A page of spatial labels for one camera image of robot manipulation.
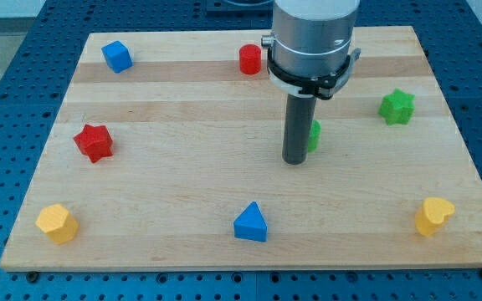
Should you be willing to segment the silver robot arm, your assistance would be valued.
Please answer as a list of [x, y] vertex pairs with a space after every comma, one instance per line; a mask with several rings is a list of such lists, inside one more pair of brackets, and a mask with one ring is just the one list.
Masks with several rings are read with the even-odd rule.
[[346, 61], [359, 0], [275, 0], [261, 38], [275, 64], [303, 78], [327, 76]]

